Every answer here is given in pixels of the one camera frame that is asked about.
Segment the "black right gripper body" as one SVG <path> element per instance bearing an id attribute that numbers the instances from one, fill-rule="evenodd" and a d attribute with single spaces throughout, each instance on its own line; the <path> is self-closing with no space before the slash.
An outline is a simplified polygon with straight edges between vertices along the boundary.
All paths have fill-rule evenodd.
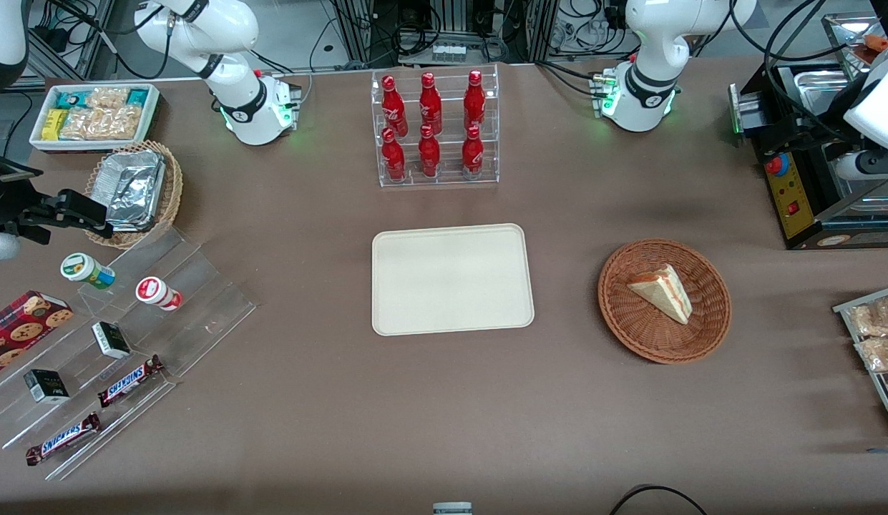
<path id="1" fill-rule="evenodd" d="M 35 167 L 0 156 L 0 232 L 48 245 L 51 232 L 44 225 L 57 221 L 57 195 L 38 192 L 31 179 L 44 174 Z"/>

